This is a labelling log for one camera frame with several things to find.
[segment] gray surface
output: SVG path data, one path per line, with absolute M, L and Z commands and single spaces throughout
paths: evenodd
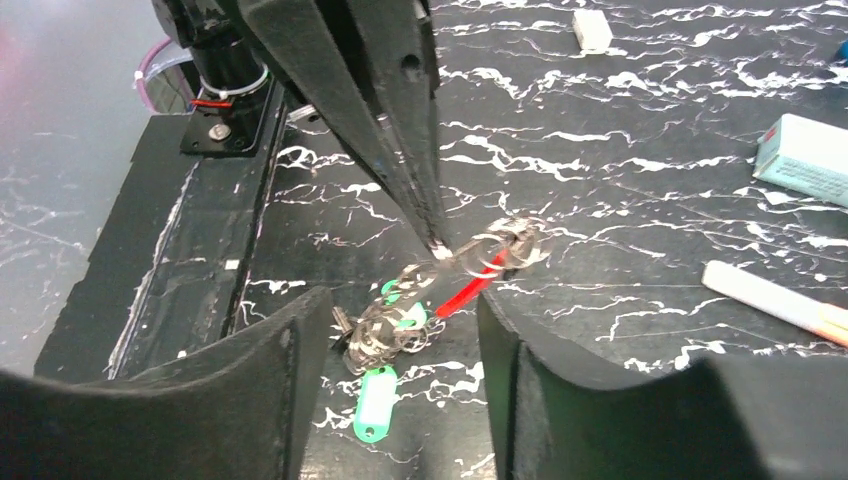
M 0 0 L 0 367 L 31 375 L 149 114 L 148 0 Z

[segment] screw hole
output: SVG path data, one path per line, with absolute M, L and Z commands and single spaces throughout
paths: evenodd
M 421 79 L 421 60 L 415 55 L 407 55 L 400 61 L 400 69 L 410 82 Z

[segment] small box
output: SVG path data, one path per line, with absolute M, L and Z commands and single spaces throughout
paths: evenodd
M 607 17 L 600 10 L 575 10 L 572 26 L 584 53 L 604 53 L 612 43 Z
M 754 178 L 848 207 L 848 130 L 786 114 L 758 143 Z

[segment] bunch of keys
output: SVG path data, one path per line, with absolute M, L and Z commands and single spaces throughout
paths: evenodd
M 389 365 L 400 352 L 423 350 L 433 327 L 472 300 L 495 278 L 545 260 L 550 255 L 545 241 L 547 231 L 547 222 L 539 218 L 504 218 L 490 224 L 445 259 L 407 266 L 357 320 L 351 320 L 339 307 L 333 309 L 342 330 L 334 348 L 344 351 L 345 365 L 354 375 Z M 415 305 L 457 268 L 474 276 L 474 280 L 439 307 L 429 320 L 426 315 L 423 318 L 411 315 Z

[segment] key tag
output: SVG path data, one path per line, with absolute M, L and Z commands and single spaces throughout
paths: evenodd
M 394 284 L 395 284 L 395 280 L 390 280 L 390 281 L 386 282 L 386 284 L 383 285 L 383 288 L 380 289 L 380 294 L 385 295 L 386 292 L 388 292 L 389 289 L 391 289 L 392 285 L 394 285 Z M 400 295 L 398 295 L 398 294 L 389 295 L 389 297 L 386 298 L 386 305 L 391 305 L 391 304 L 395 303 L 395 301 L 398 299 L 399 296 Z M 398 326 L 404 327 L 404 328 L 405 327 L 413 327 L 413 326 L 418 327 L 418 328 L 422 328 L 422 327 L 424 327 L 425 323 L 427 323 L 427 311 L 424 310 L 424 305 L 421 305 L 421 302 L 418 302 L 415 305 L 413 305 L 412 308 L 409 309 L 409 311 L 406 312 L 404 319 L 400 321 Z
M 353 431 L 360 440 L 375 443 L 388 435 L 396 390 L 397 373 L 391 366 L 365 372 L 353 418 Z

